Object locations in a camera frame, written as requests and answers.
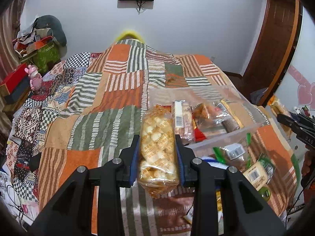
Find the orange flat box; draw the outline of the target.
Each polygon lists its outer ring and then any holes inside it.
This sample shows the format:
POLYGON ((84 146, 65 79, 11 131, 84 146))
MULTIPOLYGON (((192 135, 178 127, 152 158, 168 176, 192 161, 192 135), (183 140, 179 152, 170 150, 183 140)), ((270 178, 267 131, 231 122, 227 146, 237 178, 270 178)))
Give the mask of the orange flat box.
POLYGON ((29 44, 27 46, 27 54, 31 54, 32 52, 39 50, 40 48, 42 48, 44 45, 46 45, 49 41, 51 41, 53 39, 52 36, 47 36, 45 38, 42 38, 39 41, 33 42, 31 44, 29 44))

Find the brown wooden door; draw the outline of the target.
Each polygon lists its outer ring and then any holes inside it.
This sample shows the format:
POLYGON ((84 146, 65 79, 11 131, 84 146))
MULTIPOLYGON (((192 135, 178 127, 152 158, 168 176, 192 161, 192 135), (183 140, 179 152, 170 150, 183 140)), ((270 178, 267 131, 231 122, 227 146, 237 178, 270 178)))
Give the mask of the brown wooden door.
POLYGON ((262 96, 265 106, 279 86, 293 55, 300 21, 299 0, 267 0, 259 37, 244 72, 244 96, 262 96))

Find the clear bag of buns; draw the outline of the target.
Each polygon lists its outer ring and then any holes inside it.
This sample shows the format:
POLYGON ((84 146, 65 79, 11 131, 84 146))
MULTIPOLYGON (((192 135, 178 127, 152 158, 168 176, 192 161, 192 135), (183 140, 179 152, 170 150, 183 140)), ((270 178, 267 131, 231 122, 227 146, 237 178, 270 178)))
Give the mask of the clear bag of buns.
POLYGON ((193 119, 199 129, 221 124, 222 111, 214 103, 200 103, 192 108, 193 119))

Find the clear plastic storage bin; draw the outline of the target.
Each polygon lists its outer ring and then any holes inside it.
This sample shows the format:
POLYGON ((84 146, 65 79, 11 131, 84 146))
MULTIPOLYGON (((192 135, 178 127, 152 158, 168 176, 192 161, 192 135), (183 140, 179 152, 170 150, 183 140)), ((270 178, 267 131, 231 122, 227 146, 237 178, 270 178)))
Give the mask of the clear plastic storage bin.
POLYGON ((234 86, 195 86, 148 90, 148 106, 170 107, 175 133, 197 155, 214 147, 250 144, 267 116, 234 86))

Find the grey green pillow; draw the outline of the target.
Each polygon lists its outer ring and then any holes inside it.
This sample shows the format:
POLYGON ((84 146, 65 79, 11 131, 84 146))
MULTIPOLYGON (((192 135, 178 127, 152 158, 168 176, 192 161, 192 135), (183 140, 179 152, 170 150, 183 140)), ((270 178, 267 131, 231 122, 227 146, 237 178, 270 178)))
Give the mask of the grey green pillow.
POLYGON ((50 28, 52 36, 57 40, 58 44, 62 47, 66 46, 67 39, 62 29, 60 21, 52 15, 44 15, 38 17, 33 24, 34 29, 50 28))

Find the small puffed biscuit bag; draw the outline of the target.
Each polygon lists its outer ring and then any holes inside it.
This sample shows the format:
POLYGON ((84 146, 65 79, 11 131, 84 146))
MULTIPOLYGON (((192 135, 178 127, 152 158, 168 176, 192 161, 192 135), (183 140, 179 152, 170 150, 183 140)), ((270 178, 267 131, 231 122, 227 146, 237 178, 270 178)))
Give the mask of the small puffed biscuit bag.
POLYGON ((142 117, 137 181, 154 199, 179 184, 173 118, 161 105, 142 117))

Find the red gift box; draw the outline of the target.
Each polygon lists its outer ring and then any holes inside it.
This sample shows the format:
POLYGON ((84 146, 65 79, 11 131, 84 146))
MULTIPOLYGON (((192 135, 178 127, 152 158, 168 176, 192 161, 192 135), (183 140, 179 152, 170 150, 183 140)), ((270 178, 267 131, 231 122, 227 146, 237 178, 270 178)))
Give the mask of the red gift box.
POLYGON ((1 82, 1 95, 7 96, 10 95, 17 85, 27 76, 25 69, 27 68, 27 64, 23 63, 16 67, 14 71, 12 71, 6 78, 1 82))

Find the patchwork striped bed blanket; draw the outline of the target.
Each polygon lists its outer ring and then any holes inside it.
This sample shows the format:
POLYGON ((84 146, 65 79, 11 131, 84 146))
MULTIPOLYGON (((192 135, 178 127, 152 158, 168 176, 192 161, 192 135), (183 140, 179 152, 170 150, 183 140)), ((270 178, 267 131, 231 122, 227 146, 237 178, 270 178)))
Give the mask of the patchwork striped bed blanket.
MULTIPOLYGON (((46 126, 45 145, 38 175, 39 211, 80 165, 96 168, 117 157, 139 134, 141 116, 150 94, 158 88, 197 90, 203 98, 219 97, 211 86, 232 85, 228 76, 204 55, 173 55, 159 52, 136 40, 123 40, 103 53, 81 53, 55 65, 50 74, 61 86, 45 108, 60 114, 46 126), (73 82, 77 69, 86 69, 73 82)), ((268 154, 276 166, 267 184, 268 204, 281 215, 292 202, 297 176, 293 151, 280 136, 271 116, 253 135, 249 153, 253 162, 268 154)), ((178 186, 161 198, 152 199, 135 182, 120 188, 125 235, 190 235, 191 225, 183 216, 192 205, 193 189, 178 186)))

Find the blue white snack bag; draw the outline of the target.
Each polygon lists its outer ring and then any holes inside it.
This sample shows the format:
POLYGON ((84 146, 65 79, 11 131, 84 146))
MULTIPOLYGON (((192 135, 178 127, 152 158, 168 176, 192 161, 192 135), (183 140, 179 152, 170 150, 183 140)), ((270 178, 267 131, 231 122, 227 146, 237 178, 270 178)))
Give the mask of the blue white snack bag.
POLYGON ((211 156, 203 156, 203 157, 201 157, 201 159, 203 161, 207 162, 208 164, 210 164, 212 167, 216 167, 216 168, 220 168, 220 169, 227 169, 228 168, 228 165, 222 164, 216 158, 213 158, 211 156))

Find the gold-striped clear biscuit pack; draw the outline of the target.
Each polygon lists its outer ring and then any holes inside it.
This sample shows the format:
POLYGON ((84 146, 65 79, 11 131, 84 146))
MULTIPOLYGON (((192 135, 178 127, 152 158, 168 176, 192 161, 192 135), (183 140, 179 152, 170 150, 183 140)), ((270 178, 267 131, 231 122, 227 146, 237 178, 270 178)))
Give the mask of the gold-striped clear biscuit pack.
POLYGON ((232 111, 232 108, 224 99, 215 101, 214 104, 222 111, 223 118, 221 119, 221 123, 228 133, 244 128, 241 120, 236 116, 235 112, 232 111))

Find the orange bread stick pack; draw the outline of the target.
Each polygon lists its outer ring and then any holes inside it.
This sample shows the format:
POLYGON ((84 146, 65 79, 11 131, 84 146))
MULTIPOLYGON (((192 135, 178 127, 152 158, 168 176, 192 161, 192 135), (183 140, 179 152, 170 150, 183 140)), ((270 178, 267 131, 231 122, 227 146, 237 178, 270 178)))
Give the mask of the orange bread stick pack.
MULTIPOLYGON (((271 112, 273 113, 275 117, 277 117, 277 115, 279 114, 284 114, 288 117, 291 117, 289 111, 286 109, 286 107, 280 102, 280 100, 275 95, 273 95, 269 99, 268 106, 270 107, 271 112)), ((280 126, 284 130, 287 140, 290 141, 291 134, 293 131, 290 129, 290 127, 286 125, 280 124, 280 126)))

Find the green-edged clear cookie bag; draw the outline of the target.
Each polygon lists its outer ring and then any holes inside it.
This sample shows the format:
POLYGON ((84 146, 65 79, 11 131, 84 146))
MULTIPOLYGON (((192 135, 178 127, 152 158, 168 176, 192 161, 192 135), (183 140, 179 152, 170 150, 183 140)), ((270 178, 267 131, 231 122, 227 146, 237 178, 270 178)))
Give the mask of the green-edged clear cookie bag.
POLYGON ((235 166, 240 172, 243 172, 252 164, 248 150, 250 144, 251 133, 242 133, 223 139, 212 149, 220 163, 235 166))

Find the checkered patterned quilt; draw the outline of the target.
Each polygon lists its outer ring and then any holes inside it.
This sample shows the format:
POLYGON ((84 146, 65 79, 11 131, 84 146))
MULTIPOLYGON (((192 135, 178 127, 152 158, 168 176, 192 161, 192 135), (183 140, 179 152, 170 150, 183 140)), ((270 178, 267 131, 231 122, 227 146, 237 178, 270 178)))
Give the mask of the checkered patterned quilt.
POLYGON ((38 171, 30 170, 29 161, 44 149, 49 125, 92 106, 101 79, 92 66, 100 55, 83 52, 56 64, 43 77, 38 94, 27 98, 17 111, 5 164, 23 202, 39 202, 38 171))

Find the red chip bag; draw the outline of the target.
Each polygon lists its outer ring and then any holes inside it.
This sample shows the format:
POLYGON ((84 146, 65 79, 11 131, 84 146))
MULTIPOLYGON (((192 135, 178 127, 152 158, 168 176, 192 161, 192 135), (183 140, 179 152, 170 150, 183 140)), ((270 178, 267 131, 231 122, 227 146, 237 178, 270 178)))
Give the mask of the red chip bag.
POLYGON ((201 142, 206 140, 206 136, 198 129, 195 119, 192 120, 193 128, 194 128, 194 138, 195 142, 201 142))

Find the beige barcode cracker pack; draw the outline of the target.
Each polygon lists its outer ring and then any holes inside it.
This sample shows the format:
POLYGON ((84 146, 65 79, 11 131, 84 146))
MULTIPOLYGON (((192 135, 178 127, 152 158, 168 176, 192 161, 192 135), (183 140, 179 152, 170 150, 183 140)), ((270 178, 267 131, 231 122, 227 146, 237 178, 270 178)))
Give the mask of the beige barcode cracker pack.
POLYGON ((243 176, 251 183, 251 185, 259 191, 269 182, 269 176, 260 162, 256 162, 244 171, 243 176))

